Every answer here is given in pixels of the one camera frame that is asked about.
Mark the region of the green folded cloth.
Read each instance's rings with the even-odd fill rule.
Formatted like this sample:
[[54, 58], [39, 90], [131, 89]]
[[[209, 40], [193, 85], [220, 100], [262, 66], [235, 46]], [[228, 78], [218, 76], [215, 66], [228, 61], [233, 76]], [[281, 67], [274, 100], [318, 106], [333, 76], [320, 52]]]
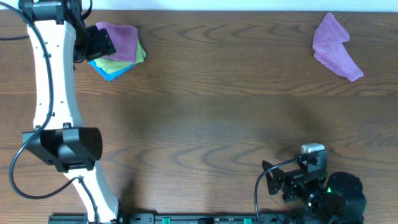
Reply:
[[138, 63], [142, 63], [144, 61], [145, 57], [146, 57], [146, 52], [140, 45], [139, 40], [137, 40], [135, 62], [124, 62], [124, 61], [119, 61], [119, 60], [111, 60], [108, 58], [97, 58], [97, 59], [94, 59], [94, 61], [96, 62], [96, 65], [98, 67], [102, 68], [104, 71], [106, 71], [108, 73], [113, 73], [122, 68], [126, 68], [129, 65], [135, 65]]

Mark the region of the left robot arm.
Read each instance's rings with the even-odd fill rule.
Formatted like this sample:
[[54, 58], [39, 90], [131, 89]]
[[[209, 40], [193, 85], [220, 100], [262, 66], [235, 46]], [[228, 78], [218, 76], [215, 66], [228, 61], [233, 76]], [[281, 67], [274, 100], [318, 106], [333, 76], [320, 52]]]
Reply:
[[74, 76], [77, 62], [115, 53], [111, 38], [85, 25], [80, 1], [25, 0], [18, 7], [28, 25], [37, 88], [34, 129], [22, 135], [23, 147], [75, 186], [87, 211], [83, 223], [121, 223], [119, 200], [100, 164], [101, 133], [83, 124]]

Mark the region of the purple crumpled cloth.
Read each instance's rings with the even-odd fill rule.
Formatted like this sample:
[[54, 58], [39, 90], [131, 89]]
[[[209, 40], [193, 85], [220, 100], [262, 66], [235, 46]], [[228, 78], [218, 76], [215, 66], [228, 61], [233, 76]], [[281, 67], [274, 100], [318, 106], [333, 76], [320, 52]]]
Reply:
[[364, 76], [344, 47], [349, 41], [348, 31], [328, 12], [315, 30], [312, 48], [314, 57], [340, 77], [353, 82]]

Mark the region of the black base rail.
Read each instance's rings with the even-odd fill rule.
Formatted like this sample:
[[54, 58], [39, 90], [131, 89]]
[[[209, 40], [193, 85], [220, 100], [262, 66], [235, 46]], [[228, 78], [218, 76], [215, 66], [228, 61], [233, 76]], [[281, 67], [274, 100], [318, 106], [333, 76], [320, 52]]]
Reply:
[[[48, 224], [89, 224], [87, 215], [51, 215]], [[104, 223], [116, 224], [258, 224], [252, 215], [154, 215], [135, 213]]]

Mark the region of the purple cloth with tag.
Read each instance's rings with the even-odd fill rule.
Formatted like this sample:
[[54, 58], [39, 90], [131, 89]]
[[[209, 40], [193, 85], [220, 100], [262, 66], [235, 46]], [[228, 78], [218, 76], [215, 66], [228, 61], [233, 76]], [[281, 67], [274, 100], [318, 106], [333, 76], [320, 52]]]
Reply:
[[117, 26], [108, 22], [97, 22], [97, 28], [106, 29], [116, 52], [105, 58], [123, 62], [136, 61], [137, 29], [133, 26]]

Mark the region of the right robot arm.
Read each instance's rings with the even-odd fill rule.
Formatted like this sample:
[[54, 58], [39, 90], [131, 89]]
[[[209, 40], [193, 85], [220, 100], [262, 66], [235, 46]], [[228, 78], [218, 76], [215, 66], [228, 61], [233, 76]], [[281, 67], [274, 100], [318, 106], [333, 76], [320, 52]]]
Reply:
[[273, 165], [262, 161], [270, 195], [282, 191], [285, 202], [301, 201], [307, 213], [321, 223], [363, 223], [366, 197], [353, 174], [327, 176], [326, 162], [292, 159]]

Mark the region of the blue folded cloth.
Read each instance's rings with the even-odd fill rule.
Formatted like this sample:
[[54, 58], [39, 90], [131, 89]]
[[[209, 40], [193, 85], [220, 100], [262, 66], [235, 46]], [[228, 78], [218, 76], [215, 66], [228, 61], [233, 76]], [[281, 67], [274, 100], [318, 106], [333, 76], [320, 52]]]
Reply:
[[88, 63], [108, 82], [111, 82], [114, 79], [120, 77], [121, 75], [126, 73], [128, 70], [130, 70], [134, 66], [134, 65], [129, 65], [126, 68], [122, 68], [113, 73], [108, 73], [108, 72], [104, 71], [102, 68], [98, 67], [94, 60], [89, 61]]

